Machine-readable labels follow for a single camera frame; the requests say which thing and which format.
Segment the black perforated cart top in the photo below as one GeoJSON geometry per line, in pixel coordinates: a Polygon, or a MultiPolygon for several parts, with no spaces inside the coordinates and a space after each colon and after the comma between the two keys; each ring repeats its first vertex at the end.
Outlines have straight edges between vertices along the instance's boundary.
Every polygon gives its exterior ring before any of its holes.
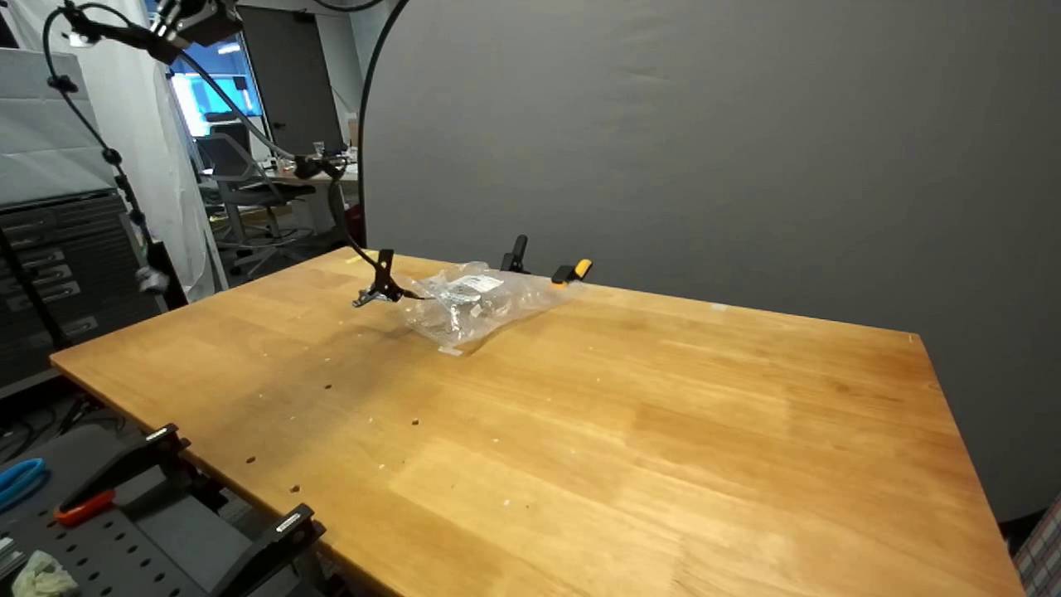
{"type": "MultiPolygon", "coordinates": [[[[187,468],[176,479],[150,468],[115,488],[111,511],[78,528],[61,528],[52,506],[143,438],[87,425],[12,457],[43,457],[50,479],[36,493],[0,511],[0,597],[11,597],[11,579],[34,552],[56,557],[78,584],[78,597],[210,597],[240,553],[280,521],[241,533],[206,501],[213,484],[182,451],[187,468]]],[[[328,597],[318,543],[248,597],[328,597]]]]}

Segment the office chair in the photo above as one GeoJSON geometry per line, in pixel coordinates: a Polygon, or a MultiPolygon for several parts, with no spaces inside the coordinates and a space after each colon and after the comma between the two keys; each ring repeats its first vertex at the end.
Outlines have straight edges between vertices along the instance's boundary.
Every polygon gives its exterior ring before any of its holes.
{"type": "Polygon", "coordinates": [[[309,196],[309,185],[280,183],[227,134],[199,135],[196,148],[199,193],[227,216],[227,233],[214,239],[227,272],[246,281],[271,262],[288,262],[304,230],[286,230],[280,214],[309,196]]]}

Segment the clear plastic bag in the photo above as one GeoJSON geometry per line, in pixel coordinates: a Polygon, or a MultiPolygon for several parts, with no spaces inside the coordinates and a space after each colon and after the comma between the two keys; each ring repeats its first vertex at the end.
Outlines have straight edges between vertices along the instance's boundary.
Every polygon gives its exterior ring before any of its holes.
{"type": "Polygon", "coordinates": [[[444,355],[464,355],[493,333],[556,301],[542,277],[462,262],[412,281],[405,321],[444,355]]]}

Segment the black drawer cabinet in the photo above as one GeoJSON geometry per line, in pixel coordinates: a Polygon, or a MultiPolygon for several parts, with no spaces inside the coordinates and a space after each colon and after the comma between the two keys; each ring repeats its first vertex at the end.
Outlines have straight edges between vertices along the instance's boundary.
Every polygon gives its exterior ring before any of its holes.
{"type": "MultiPolygon", "coordinates": [[[[69,345],[162,311],[135,281],[138,260],[115,193],[8,204],[0,233],[69,345]]],[[[22,285],[0,262],[0,393],[46,374],[52,352],[22,285]]]]}

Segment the black clamp front table edge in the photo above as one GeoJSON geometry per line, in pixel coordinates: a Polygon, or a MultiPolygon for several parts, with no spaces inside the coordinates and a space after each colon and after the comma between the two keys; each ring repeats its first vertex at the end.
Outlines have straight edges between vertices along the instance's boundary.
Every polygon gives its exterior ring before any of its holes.
{"type": "Polygon", "coordinates": [[[210,597],[248,597],[281,568],[304,560],[318,536],[321,525],[314,521],[314,511],[309,505],[294,505],[240,553],[210,597]]]}

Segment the white cloth on cart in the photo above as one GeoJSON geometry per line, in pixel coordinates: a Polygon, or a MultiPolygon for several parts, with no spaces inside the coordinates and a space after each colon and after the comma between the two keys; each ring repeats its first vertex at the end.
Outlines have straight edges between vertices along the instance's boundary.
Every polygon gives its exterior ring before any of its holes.
{"type": "Polygon", "coordinates": [[[11,597],[78,597],[78,584],[56,557],[34,552],[11,579],[11,597]]]}

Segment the yellow black clamp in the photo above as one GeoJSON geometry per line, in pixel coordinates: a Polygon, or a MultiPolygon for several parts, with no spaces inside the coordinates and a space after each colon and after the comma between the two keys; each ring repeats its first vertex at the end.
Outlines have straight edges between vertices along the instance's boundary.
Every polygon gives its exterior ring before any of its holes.
{"type": "Polygon", "coordinates": [[[552,281],[556,281],[556,285],[584,281],[591,272],[592,272],[592,260],[577,260],[577,262],[556,267],[552,281]]]}

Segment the blue monitor screen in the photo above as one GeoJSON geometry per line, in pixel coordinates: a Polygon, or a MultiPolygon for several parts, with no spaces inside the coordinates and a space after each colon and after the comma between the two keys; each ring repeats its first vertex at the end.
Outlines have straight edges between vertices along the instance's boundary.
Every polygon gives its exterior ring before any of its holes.
{"type": "Polygon", "coordinates": [[[214,72],[214,86],[210,86],[199,72],[182,70],[171,76],[171,89],[193,135],[206,135],[213,124],[263,115],[259,89],[248,72],[214,72]]]}

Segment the black lamp pole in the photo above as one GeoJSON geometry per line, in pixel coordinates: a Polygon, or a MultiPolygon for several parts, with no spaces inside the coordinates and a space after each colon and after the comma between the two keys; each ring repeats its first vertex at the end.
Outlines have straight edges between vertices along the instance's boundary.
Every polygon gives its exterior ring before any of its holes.
{"type": "Polygon", "coordinates": [[[379,13],[379,33],[372,38],[369,59],[361,70],[361,101],[357,101],[357,199],[361,199],[361,243],[372,247],[372,115],[374,115],[374,86],[382,79],[382,58],[396,24],[402,19],[409,0],[369,0],[357,13],[379,13]]]}

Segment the black clamp on table edge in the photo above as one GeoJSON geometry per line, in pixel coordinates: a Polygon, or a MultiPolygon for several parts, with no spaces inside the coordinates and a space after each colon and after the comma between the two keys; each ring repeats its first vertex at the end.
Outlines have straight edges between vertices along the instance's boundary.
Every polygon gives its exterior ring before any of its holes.
{"type": "Polygon", "coordinates": [[[513,237],[513,247],[502,260],[504,272],[527,272],[527,267],[524,267],[527,243],[529,243],[527,237],[513,237]]]}

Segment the blue tool on cart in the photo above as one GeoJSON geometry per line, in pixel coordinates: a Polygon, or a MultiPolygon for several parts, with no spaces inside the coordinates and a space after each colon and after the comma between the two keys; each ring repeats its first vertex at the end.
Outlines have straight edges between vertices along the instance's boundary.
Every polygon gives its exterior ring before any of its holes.
{"type": "Polygon", "coordinates": [[[18,506],[31,493],[36,493],[50,479],[43,457],[12,462],[0,472],[0,511],[18,506]]]}

